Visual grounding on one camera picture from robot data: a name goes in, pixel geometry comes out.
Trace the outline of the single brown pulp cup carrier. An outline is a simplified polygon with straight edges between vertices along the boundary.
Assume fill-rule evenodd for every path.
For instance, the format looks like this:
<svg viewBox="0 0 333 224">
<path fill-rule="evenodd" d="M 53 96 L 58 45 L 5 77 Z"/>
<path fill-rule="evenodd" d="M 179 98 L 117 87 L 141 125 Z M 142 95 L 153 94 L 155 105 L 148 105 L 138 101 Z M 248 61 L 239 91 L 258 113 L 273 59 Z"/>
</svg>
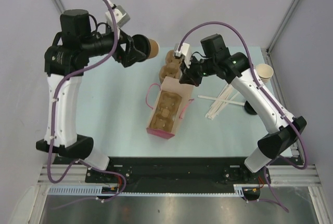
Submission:
<svg viewBox="0 0 333 224">
<path fill-rule="evenodd" d="M 180 95 L 162 90 L 149 127 L 171 133 L 181 102 Z"/>
</svg>

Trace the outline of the pink kraft paper bag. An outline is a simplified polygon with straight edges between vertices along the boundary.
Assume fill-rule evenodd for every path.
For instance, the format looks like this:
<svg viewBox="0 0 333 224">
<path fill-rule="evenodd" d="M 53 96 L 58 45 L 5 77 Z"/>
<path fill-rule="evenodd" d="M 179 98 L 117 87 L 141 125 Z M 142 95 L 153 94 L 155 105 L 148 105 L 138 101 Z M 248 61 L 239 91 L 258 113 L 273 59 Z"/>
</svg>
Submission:
<svg viewBox="0 0 333 224">
<path fill-rule="evenodd" d="M 159 93 L 146 126 L 148 134 L 170 139 L 175 136 L 185 117 L 194 86 L 181 84 L 178 79 L 166 77 L 159 85 Z"/>
</svg>

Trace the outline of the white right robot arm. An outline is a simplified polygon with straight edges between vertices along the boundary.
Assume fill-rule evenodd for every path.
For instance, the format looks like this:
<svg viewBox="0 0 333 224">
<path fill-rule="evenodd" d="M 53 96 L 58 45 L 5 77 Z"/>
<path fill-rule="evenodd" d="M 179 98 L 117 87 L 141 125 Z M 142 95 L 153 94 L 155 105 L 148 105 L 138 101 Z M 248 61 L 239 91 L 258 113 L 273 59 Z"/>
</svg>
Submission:
<svg viewBox="0 0 333 224">
<path fill-rule="evenodd" d="M 252 183 L 258 178 L 259 170 L 297 141 L 306 120 L 286 110 L 267 90 L 256 71 L 250 69 L 248 57 L 241 52 L 230 54 L 221 35 L 202 39 L 201 46 L 205 58 L 197 60 L 189 44 L 175 45 L 174 57 L 182 61 L 180 83 L 199 86 L 203 77 L 211 75 L 225 80 L 242 94 L 268 132 L 258 141 L 257 148 L 245 159 L 245 167 L 240 170 L 241 179 Z"/>
</svg>

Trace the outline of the single brown paper cup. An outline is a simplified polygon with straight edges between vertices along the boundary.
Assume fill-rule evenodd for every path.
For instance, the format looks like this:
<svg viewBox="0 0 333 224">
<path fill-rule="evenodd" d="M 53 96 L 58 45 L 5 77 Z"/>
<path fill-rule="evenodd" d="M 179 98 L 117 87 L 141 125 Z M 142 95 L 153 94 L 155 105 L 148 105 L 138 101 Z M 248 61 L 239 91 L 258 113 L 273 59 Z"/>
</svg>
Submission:
<svg viewBox="0 0 333 224">
<path fill-rule="evenodd" d="M 160 49 L 158 42 L 156 42 L 153 39 L 149 39 L 149 44 L 150 44 L 150 52 L 149 52 L 147 59 L 156 57 L 158 55 L 159 49 Z"/>
</svg>

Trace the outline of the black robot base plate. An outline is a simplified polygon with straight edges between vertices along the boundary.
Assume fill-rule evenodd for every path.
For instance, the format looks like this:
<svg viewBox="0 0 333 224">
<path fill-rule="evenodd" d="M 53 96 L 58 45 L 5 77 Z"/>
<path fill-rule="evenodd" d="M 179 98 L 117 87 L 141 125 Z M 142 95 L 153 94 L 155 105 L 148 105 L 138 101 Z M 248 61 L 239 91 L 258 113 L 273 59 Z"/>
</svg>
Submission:
<svg viewBox="0 0 333 224">
<path fill-rule="evenodd" d="M 126 193 L 138 194 L 227 194 L 237 185 L 258 188 L 283 174 L 289 166 L 278 159 L 271 167 L 250 172 L 244 157 L 112 157 L 106 172 L 73 165 L 62 183 L 109 186 L 124 177 Z"/>
</svg>

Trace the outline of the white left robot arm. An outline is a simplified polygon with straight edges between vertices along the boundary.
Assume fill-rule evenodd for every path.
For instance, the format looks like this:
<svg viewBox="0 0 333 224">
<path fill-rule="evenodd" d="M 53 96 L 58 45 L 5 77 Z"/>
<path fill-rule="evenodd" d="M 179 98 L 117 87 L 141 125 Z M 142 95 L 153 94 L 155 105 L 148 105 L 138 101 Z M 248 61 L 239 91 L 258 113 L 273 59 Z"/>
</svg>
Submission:
<svg viewBox="0 0 333 224">
<path fill-rule="evenodd" d="M 36 142 L 36 149 L 60 156 L 83 160 L 97 168 L 97 177 L 110 182 L 115 170 L 109 157 L 94 147 L 91 137 L 76 131 L 76 109 L 79 88 L 90 58 L 111 53 L 125 68 L 149 57 L 149 39 L 137 34 L 129 36 L 120 28 L 130 17 L 121 8 L 106 13 L 104 34 L 91 30 L 93 18 L 87 10 L 66 10 L 60 15 L 61 31 L 48 47 L 45 72 L 49 86 L 49 116 L 44 138 Z"/>
</svg>

